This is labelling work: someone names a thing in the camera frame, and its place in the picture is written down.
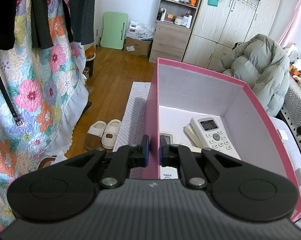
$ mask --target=air conditioner remote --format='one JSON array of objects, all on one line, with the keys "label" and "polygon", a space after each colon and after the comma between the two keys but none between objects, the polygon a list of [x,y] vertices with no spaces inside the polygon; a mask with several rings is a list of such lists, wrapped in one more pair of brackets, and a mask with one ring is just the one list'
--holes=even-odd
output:
[{"label": "air conditioner remote", "polygon": [[224,126],[220,123],[218,124],[215,121],[215,117],[211,114],[193,117],[190,120],[190,124],[203,147],[212,148],[240,160],[238,153],[226,134]]}]

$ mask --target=white slipper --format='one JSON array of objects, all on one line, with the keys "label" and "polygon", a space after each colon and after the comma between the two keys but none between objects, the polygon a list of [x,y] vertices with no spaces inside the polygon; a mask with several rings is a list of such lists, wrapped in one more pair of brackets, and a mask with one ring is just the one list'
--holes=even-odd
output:
[{"label": "white slipper", "polygon": [[90,151],[98,147],[106,126],[107,124],[103,121],[97,121],[90,126],[84,143],[86,150]]},{"label": "white slipper", "polygon": [[203,149],[203,145],[202,145],[201,141],[199,140],[197,134],[195,133],[194,128],[191,126],[190,123],[186,126],[185,132],[187,133],[187,135],[191,138],[191,140],[193,141],[193,143],[195,143],[195,145],[198,148]]},{"label": "white slipper", "polygon": [[122,122],[117,119],[111,120],[107,124],[104,134],[101,137],[101,144],[104,148],[109,150],[114,148],[121,124]]}]

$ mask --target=remote button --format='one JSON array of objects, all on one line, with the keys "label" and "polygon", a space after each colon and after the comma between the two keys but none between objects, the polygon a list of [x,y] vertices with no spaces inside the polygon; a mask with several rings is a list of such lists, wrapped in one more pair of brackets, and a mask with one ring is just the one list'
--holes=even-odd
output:
[{"label": "remote button", "polygon": [[212,135],[212,137],[213,137],[216,141],[219,141],[219,140],[220,140],[220,136],[219,136],[218,133],[214,133],[214,134]]}]

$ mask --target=trash bin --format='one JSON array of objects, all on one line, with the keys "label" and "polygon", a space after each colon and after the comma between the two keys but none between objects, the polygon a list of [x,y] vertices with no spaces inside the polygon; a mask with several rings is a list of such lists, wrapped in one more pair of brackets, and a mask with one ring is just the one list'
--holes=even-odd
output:
[{"label": "trash bin", "polygon": [[87,59],[86,60],[86,66],[87,68],[89,68],[89,77],[92,77],[93,74],[93,70],[94,70],[94,59],[96,57],[96,53],[94,53],[94,57]]}]

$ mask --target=wardrobe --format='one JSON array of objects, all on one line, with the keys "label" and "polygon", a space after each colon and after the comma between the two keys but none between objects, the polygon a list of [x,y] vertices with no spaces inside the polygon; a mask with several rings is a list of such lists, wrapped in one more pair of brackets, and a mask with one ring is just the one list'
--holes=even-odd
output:
[{"label": "wardrobe", "polygon": [[211,69],[235,43],[258,33],[268,35],[280,0],[219,0],[217,7],[203,0],[183,62]]}]

